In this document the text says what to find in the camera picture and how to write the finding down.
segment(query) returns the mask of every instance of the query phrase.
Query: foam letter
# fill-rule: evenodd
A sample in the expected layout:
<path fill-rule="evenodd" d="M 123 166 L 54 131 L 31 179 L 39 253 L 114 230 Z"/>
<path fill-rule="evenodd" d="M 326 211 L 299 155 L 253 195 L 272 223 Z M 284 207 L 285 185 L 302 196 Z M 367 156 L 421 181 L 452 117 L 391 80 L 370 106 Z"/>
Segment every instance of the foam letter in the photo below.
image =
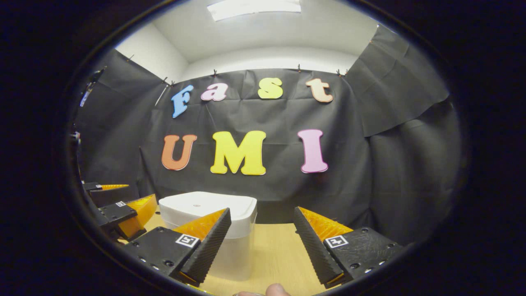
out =
<path fill-rule="evenodd" d="M 239 145 L 236 145 L 230 132 L 217 132 L 212 138 L 216 140 L 216 157 L 210 171 L 214 174 L 225 174 L 228 166 L 232 173 L 236 173 L 241 161 L 245 159 L 245 165 L 241 168 L 244 175 L 264 175 L 266 170 L 261 160 L 263 139 L 267 136 L 262 131 L 250 131 Z"/>
<path fill-rule="evenodd" d="M 303 130 L 298 132 L 298 136 L 303 140 L 305 151 L 305 164 L 301 166 L 301 171 L 308 173 L 319 173 L 326 171 L 329 166 L 323 162 L 321 156 L 320 137 L 323 132 L 320 130 Z"/>
<path fill-rule="evenodd" d="M 197 140 L 196 135 L 185 135 L 183 136 L 183 153 L 181 158 L 178 161 L 173 159 L 175 143 L 179 140 L 179 136 L 168 135 L 165 136 L 165 145 L 163 148 L 163 154 L 161 156 L 161 161 L 165 168 L 169 170 L 179 171 L 186 167 L 188 161 L 190 160 L 190 153 L 192 152 L 192 144 Z"/>
<path fill-rule="evenodd" d="M 188 100 L 190 100 L 190 94 L 188 92 L 191 92 L 193 89 L 194 86 L 190 84 L 187 87 L 185 87 L 182 91 L 178 92 L 176 95 L 171 97 L 171 100 L 174 101 L 173 118 L 176 118 L 186 110 L 187 107 L 183 103 L 188 103 Z"/>
<path fill-rule="evenodd" d="M 332 95 L 325 93 L 325 88 L 329 87 L 328 83 L 321 82 L 321 79 L 316 78 L 311 81 L 307 81 L 306 85 L 310 86 L 310 90 L 312 91 L 312 95 L 316 101 L 323 103 L 329 103 L 332 101 Z"/>
<path fill-rule="evenodd" d="M 259 82 L 260 90 L 258 95 L 260 98 L 279 98 L 283 95 L 283 88 L 279 87 L 282 82 L 279 78 L 263 78 Z"/>
<path fill-rule="evenodd" d="M 225 83 L 212 84 L 209 85 L 206 89 L 207 91 L 205 91 L 201 95 L 201 100 L 203 101 L 221 101 L 222 99 L 227 97 L 225 93 L 228 89 L 228 85 Z"/>

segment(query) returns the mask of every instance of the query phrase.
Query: white ceiling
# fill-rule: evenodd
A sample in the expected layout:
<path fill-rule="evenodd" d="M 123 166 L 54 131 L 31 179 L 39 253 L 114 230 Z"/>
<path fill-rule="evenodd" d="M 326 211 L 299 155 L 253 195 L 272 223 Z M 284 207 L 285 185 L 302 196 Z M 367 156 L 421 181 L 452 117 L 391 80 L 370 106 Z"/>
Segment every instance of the white ceiling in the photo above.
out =
<path fill-rule="evenodd" d="M 301 13 L 266 12 L 214 22 L 206 7 L 219 1 L 183 2 L 154 25 L 192 63 L 268 46 L 316 47 L 358 56 L 378 23 L 337 0 L 301 0 Z"/>

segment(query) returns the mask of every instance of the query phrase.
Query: orange letter u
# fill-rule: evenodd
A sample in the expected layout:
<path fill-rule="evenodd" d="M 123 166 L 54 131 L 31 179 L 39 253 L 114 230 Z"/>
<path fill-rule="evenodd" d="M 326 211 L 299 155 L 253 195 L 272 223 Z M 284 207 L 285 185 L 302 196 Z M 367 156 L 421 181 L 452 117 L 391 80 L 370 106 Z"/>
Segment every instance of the orange letter u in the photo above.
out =
<path fill-rule="evenodd" d="M 183 153 L 181 155 L 181 158 L 179 160 L 174 160 L 173 154 L 174 154 L 174 148 L 175 143 L 179 140 L 179 136 L 177 135 L 168 135 L 165 136 L 165 145 L 163 148 L 163 154 L 161 156 L 161 161 L 163 162 L 163 165 L 165 168 L 169 170 L 179 171 L 186 167 L 188 164 L 188 161 L 190 160 L 190 153 L 192 152 L 192 144 L 195 140 L 197 140 L 196 135 L 185 135 L 183 136 L 183 142 L 185 142 L 183 146 Z"/>

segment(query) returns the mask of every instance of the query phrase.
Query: finger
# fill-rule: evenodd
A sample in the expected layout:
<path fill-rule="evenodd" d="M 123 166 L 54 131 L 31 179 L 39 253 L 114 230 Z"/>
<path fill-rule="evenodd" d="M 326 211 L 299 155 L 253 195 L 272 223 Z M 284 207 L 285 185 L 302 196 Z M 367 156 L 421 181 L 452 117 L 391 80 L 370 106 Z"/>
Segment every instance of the finger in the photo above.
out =
<path fill-rule="evenodd" d="M 290 294 L 285 291 L 283 286 L 278 283 L 268 286 L 267 292 L 265 293 L 265 295 L 267 296 L 290 296 Z"/>

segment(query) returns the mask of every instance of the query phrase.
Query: white lid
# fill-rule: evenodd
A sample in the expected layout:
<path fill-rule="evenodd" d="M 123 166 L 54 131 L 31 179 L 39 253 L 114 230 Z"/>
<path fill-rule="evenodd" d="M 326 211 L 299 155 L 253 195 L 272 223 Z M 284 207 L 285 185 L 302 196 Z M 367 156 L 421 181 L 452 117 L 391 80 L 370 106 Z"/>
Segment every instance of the white lid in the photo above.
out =
<path fill-rule="evenodd" d="M 251 223 L 256 217 L 255 198 L 210 192 L 188 192 L 167 196 L 159 200 L 161 218 L 181 226 L 196 218 L 230 208 L 232 224 L 225 238 L 242 238 L 250 234 Z"/>

